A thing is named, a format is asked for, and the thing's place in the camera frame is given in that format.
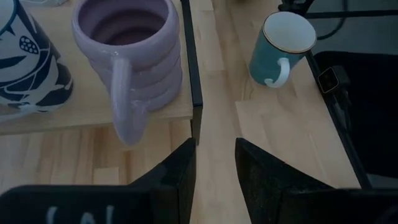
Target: teal mug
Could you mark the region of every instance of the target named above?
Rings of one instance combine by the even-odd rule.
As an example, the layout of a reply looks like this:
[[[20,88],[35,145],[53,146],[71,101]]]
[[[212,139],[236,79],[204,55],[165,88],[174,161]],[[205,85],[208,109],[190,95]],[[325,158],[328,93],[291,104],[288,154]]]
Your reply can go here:
[[[249,71],[263,85],[278,88],[290,69],[317,41],[315,29],[304,17],[292,12],[275,12],[262,25]]]

